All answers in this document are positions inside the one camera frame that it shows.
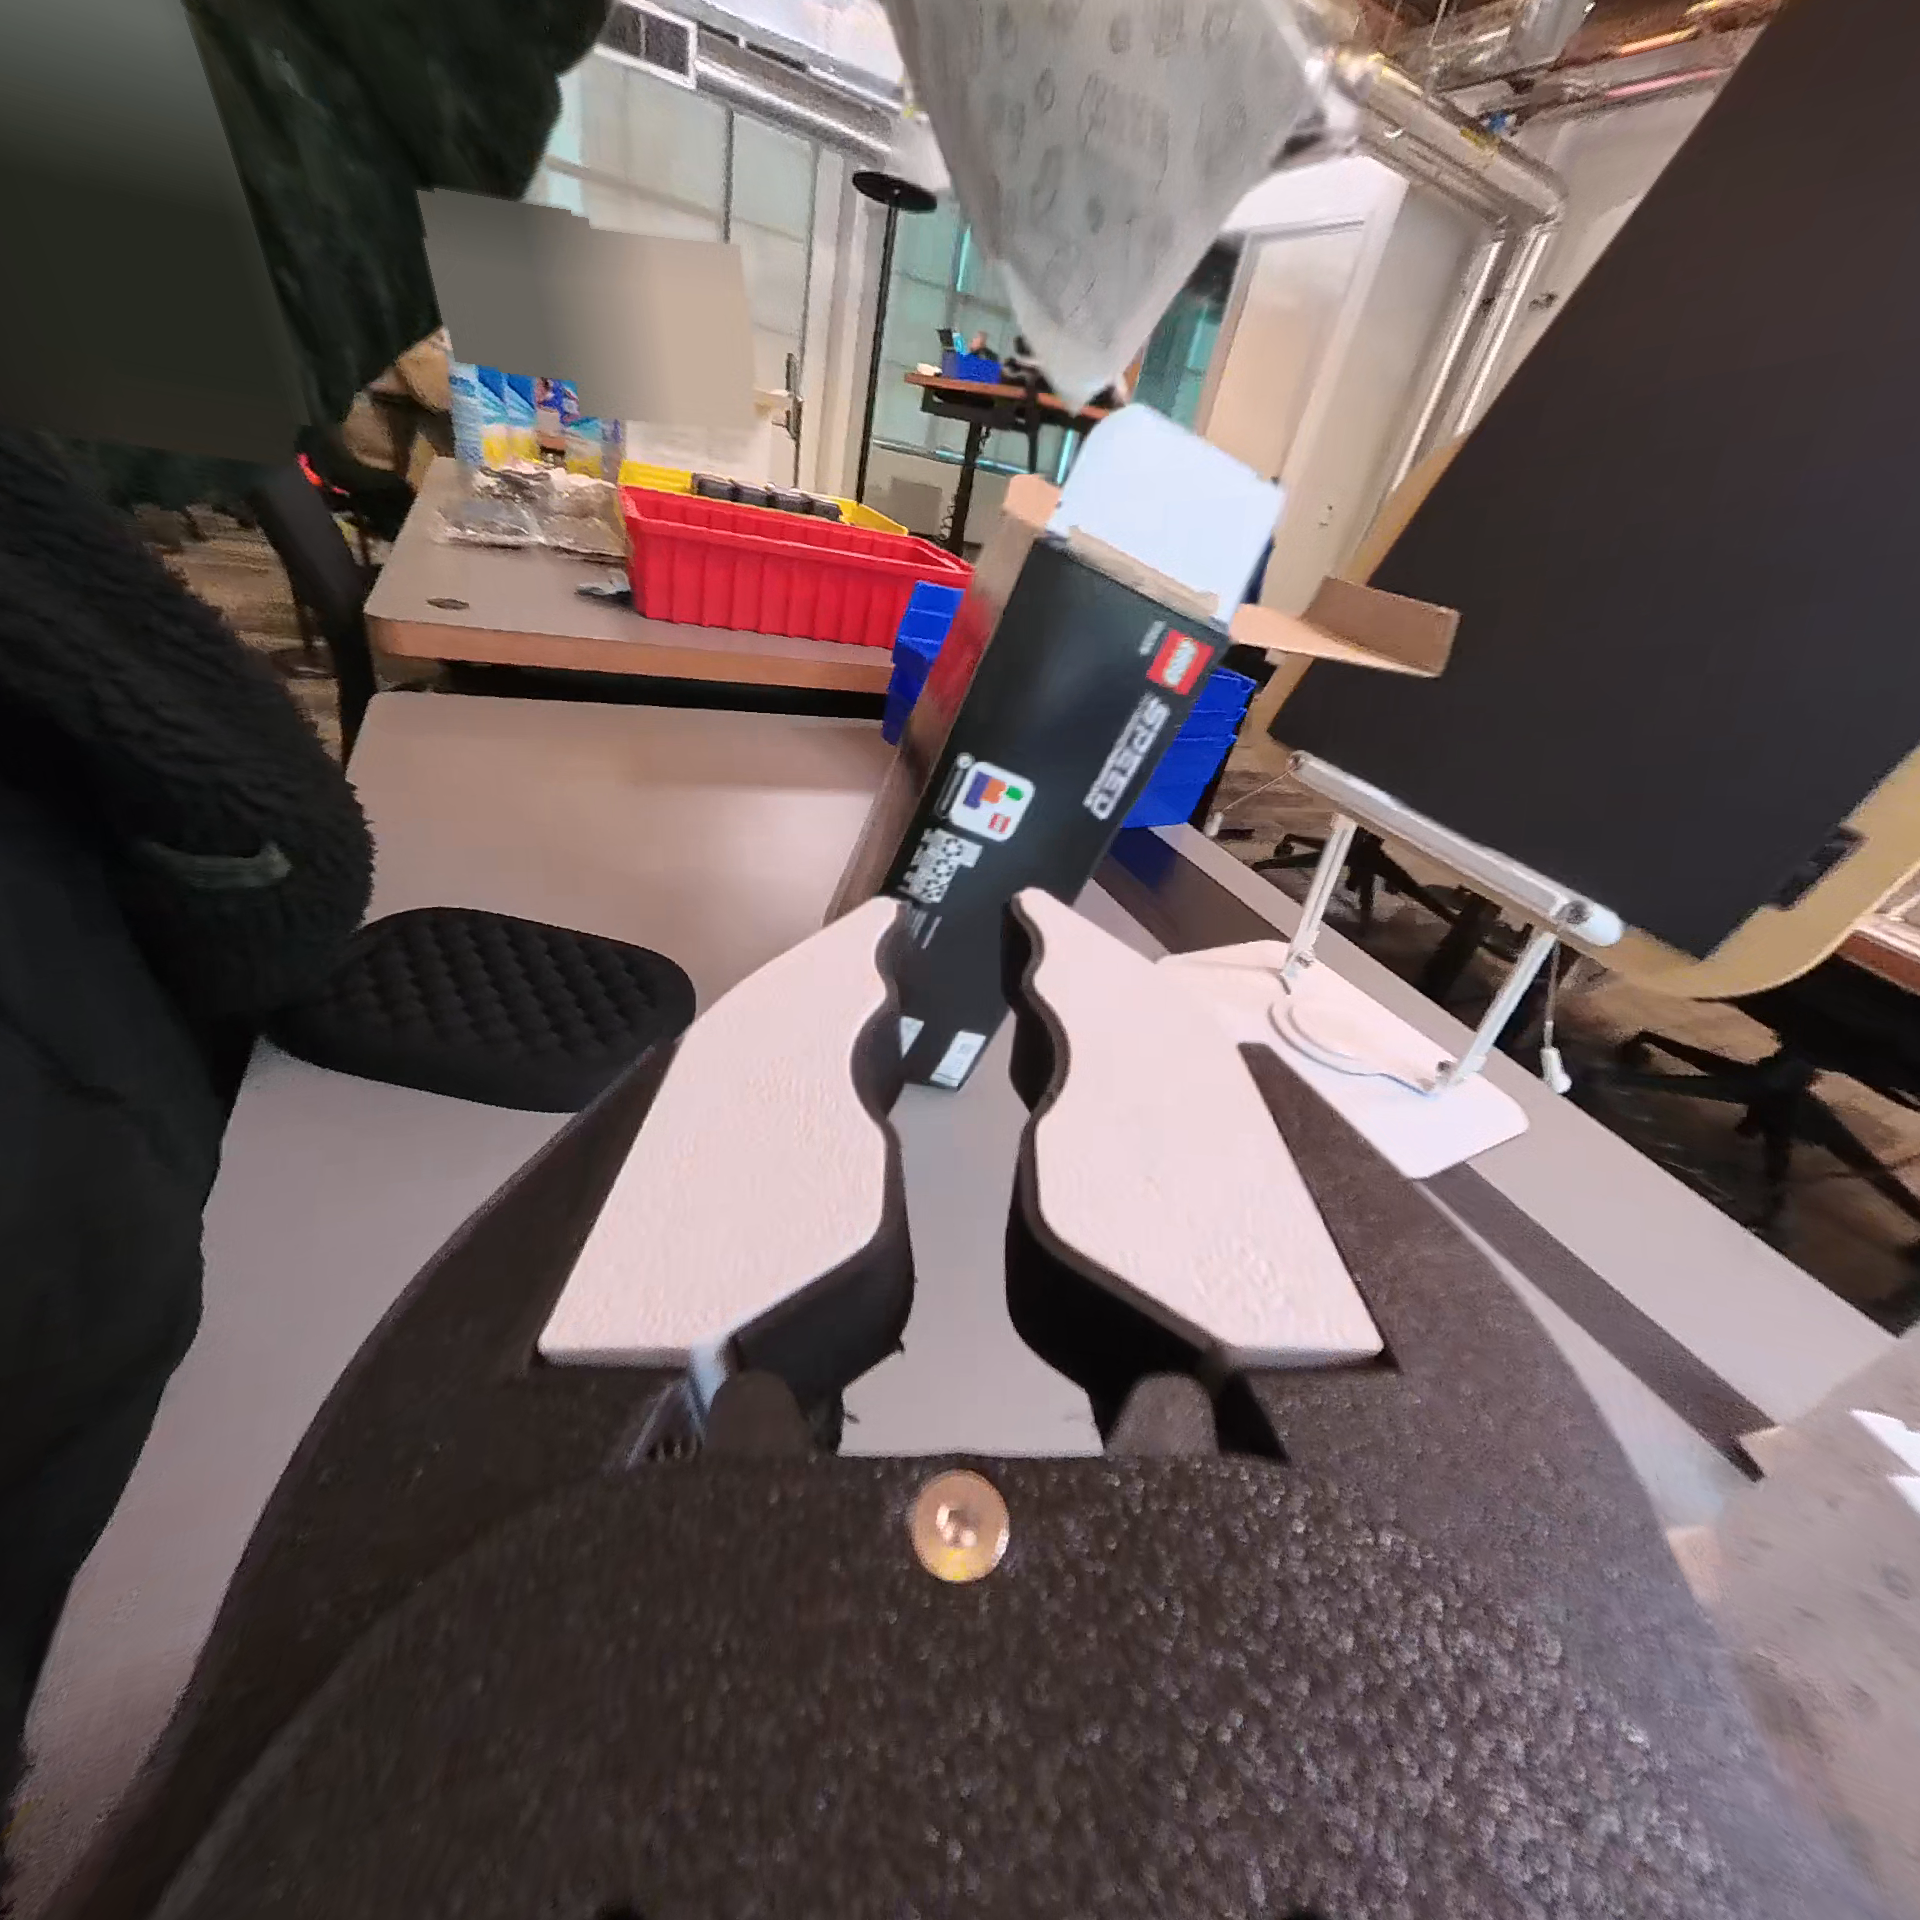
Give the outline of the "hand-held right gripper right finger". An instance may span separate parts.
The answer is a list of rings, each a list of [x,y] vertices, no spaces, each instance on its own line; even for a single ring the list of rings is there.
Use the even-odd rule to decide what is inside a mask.
[[[1003,989],[1025,1101],[1009,1312],[1098,1442],[1145,1382],[1175,1382],[1214,1443],[1254,1434],[1254,1378],[1377,1372],[1387,1340],[1269,1100],[1277,1062],[1039,886],[1009,902]]]

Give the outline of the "black office chair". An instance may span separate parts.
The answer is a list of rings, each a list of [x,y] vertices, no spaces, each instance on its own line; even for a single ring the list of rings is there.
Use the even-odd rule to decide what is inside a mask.
[[[1915,1194],[1814,1092],[1818,1075],[1844,1075],[1915,1112],[1915,989],[1833,957],[1798,981],[1736,995],[1729,1008],[1766,1029],[1763,1058],[1736,1062],[1639,1029],[1614,1044],[1600,1071],[1578,1075],[1574,1096],[1645,1092],[1736,1108],[1736,1130],[1760,1147],[1763,1199],[1752,1227],[1760,1235],[1774,1235],[1788,1210],[1798,1147],[1829,1152],[1915,1221]]]

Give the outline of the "blue plastic storage bin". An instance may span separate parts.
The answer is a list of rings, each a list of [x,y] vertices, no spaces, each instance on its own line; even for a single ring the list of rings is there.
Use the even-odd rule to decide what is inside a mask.
[[[907,720],[913,717],[924,696],[930,667],[947,646],[962,605],[964,588],[929,581],[913,588],[900,617],[894,671],[880,709],[880,737],[888,747],[900,747]],[[1198,690],[1183,732],[1164,749],[1154,777],[1142,786],[1131,816],[1125,818],[1125,831],[1164,831],[1187,825],[1192,818],[1192,812],[1212,794],[1226,757],[1234,752],[1234,742],[1260,685],[1260,678],[1238,672],[1234,662],[1212,671],[1206,685]]]

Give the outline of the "red plastic storage bin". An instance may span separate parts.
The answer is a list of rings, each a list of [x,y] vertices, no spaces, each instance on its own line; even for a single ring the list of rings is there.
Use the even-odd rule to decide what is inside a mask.
[[[621,486],[632,608],[666,625],[891,646],[922,585],[970,563],[917,534]]]

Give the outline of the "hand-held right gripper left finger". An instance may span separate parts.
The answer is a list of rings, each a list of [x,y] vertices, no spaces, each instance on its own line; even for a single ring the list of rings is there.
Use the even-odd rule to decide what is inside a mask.
[[[903,908],[872,898],[694,1018],[538,1334],[552,1369],[778,1378],[827,1448],[894,1358],[913,1250],[894,1101]]]

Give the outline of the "black pole stand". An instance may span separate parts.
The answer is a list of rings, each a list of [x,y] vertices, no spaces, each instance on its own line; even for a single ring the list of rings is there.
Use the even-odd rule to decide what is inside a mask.
[[[862,398],[862,420],[858,420],[858,450],[856,450],[856,492],[850,500],[862,506],[868,492],[868,457],[872,457],[872,427],[878,427],[878,398],[880,398],[880,368],[883,368],[883,329],[888,329],[888,305],[894,288],[894,252],[900,252],[900,226],[903,217],[924,217],[938,210],[938,192],[903,177],[883,168],[865,168],[850,175],[850,187],[862,199],[880,206],[880,268],[878,268],[878,305],[872,305],[872,338],[868,338],[868,371],[865,371],[865,398]]]

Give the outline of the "white brick-print paper bag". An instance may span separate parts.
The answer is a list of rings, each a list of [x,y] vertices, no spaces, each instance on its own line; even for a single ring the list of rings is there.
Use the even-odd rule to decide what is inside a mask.
[[[1313,4],[883,4],[911,96],[1050,389],[1142,352],[1329,101]]]

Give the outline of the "blue and white packets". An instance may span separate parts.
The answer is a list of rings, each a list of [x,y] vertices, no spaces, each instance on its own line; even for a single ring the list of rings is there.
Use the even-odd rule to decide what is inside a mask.
[[[564,378],[512,376],[471,360],[449,365],[452,456],[467,471],[536,473],[557,467],[616,485],[625,457],[621,421],[589,415]]]

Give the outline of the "silver ceiling duct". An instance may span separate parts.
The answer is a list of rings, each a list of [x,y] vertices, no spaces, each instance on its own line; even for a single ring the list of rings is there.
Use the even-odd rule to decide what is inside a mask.
[[[1489,232],[1465,274],[1425,398],[1389,486],[1458,439],[1492,393],[1523,298],[1555,240],[1569,187],[1517,143],[1478,129],[1395,62],[1358,45],[1329,60],[1329,86],[1346,100],[1358,147],[1395,175],[1428,187]]]

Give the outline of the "black toy car box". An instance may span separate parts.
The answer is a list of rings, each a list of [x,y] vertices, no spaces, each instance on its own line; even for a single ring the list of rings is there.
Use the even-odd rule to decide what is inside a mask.
[[[1009,902],[1079,898],[1238,639],[1411,678],[1451,657],[1458,611],[1346,578],[1243,615],[1277,522],[1277,485],[1142,403],[1095,421],[1065,486],[1009,486],[829,906],[900,908],[907,1084],[968,1084],[1009,1018]]]

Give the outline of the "grey desk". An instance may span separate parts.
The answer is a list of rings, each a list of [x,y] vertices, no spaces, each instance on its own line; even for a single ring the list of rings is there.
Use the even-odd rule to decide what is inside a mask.
[[[674,957],[708,1004],[809,940],[888,769],[878,723],[380,696],[351,757],[371,913],[479,906]],[[917,1306],[848,1403],[856,1451],[1049,1451],[1095,1438],[1018,1345],[997,1262],[1022,1101],[1002,1033],[968,1086],[907,1092]],[[1705,1442],[1788,1425],[1891,1351],[1855,1306],[1628,1151],[1538,1072],[1529,1112],[1437,1209],[1570,1360],[1661,1525],[1740,1471]],[[205,1325],[85,1565],[37,1707],[11,1913],[40,1918],[169,1725],[231,1574],[351,1358],[439,1245],[557,1130],[262,1049],[205,1216]]]

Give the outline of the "white metal book stand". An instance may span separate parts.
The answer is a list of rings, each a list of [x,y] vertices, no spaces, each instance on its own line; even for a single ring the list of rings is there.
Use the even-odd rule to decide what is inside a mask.
[[[1520,1137],[1529,1128],[1520,1101],[1483,1080],[1496,1044],[1551,957],[1560,946],[1617,946],[1623,917],[1320,757],[1295,752],[1289,772],[1332,805],[1332,833],[1295,934],[1177,954],[1164,959],[1164,971],[1198,993],[1238,1044],[1277,1052],[1289,1071],[1301,1072],[1405,1180],[1432,1180]],[[1469,1044],[1451,1054],[1317,959],[1320,926],[1358,833],[1416,849],[1474,894],[1513,908],[1529,926],[1489,1014]]]

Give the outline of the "clear bags of dark parts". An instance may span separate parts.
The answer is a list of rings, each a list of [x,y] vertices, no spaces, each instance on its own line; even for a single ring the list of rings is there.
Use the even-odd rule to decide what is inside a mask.
[[[444,547],[547,548],[589,563],[625,563],[631,537],[617,508],[617,492],[589,473],[449,463],[428,534]]]

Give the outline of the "yellow plastic storage bin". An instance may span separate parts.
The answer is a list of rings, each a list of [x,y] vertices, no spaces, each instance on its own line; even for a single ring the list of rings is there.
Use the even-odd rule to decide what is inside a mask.
[[[691,473],[691,471],[671,471],[625,457],[617,467],[617,485],[638,492],[657,492],[657,496],[679,496],[679,500],[703,500],[715,506],[748,506],[759,513],[787,513],[787,515],[814,515],[827,525],[845,525],[850,531],[872,531],[872,534],[911,534],[900,522],[850,502],[838,496],[810,496],[802,486],[776,486],[776,485],[747,485],[734,477],[715,473]]]

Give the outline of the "background office desk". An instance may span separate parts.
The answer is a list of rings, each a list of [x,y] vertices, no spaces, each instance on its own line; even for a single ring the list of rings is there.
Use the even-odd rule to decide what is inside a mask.
[[[974,479],[982,471],[986,439],[1015,437],[1025,456],[1025,473],[1043,473],[1049,437],[1058,437],[1058,456],[1074,456],[1074,439],[1083,439],[1090,427],[1115,415],[1125,403],[1120,389],[1101,389],[1086,409],[1068,409],[1033,365],[997,365],[991,378],[970,378],[968,368],[982,371],[982,357],[947,352],[938,368],[922,365],[903,383],[917,393],[917,403],[935,421],[964,427],[964,450],[955,457],[953,506],[947,515],[941,547],[953,557],[968,548],[968,525],[974,502]]]
[[[467,471],[428,457],[363,608],[382,657],[560,680],[589,700],[878,717],[888,650],[648,617],[616,563],[552,547],[449,543],[444,513],[463,500]]]

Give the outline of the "wooden board with dark panel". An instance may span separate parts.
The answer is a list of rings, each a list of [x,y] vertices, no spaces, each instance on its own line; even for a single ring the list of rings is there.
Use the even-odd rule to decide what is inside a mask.
[[[1818,968],[1915,872],[1915,4],[1783,4],[1317,662],[1277,747],[1612,908],[1666,995]]]

